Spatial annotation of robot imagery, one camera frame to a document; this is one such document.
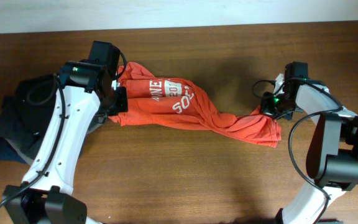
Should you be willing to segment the red orange t-shirt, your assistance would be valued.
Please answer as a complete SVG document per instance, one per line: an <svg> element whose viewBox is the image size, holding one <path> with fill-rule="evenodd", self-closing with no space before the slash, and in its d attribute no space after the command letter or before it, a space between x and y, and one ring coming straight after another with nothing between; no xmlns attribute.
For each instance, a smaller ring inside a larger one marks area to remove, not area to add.
<svg viewBox="0 0 358 224"><path fill-rule="evenodd" d="M121 65L118 86L127 90L128 110L111 117L121 126L157 124L185 130L208 130L263 146L276 147L281 127L256 108L249 115L221 113L207 93L183 78L155 77L142 65Z"/></svg>

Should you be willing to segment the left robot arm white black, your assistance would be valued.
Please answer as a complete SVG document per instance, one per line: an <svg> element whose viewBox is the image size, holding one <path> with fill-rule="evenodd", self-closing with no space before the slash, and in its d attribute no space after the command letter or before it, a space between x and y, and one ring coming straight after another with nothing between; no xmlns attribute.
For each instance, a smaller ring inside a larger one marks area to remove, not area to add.
<svg viewBox="0 0 358 224"><path fill-rule="evenodd" d="M7 185L0 201L13 223L95 222L72 196L75 169L92 120L128 110L126 89L117 84L120 60L119 48L95 40L88 58L66 62L54 76L56 100L40 149L21 184Z"/></svg>

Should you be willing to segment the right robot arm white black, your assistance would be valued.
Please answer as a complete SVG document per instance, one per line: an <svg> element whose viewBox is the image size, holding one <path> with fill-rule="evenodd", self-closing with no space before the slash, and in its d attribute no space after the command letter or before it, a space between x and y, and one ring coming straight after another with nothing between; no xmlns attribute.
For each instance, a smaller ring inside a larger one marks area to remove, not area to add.
<svg viewBox="0 0 358 224"><path fill-rule="evenodd" d="M308 76L307 63L287 64L270 84L274 91L260 96L263 115L291 120L295 112L306 113L288 135L291 163L305 184L277 212L275 223L323 223L326 209L358 185L358 115L333 97L322 81ZM302 172L292 141L297 127L307 119L316 127L306 155L306 172Z"/></svg>

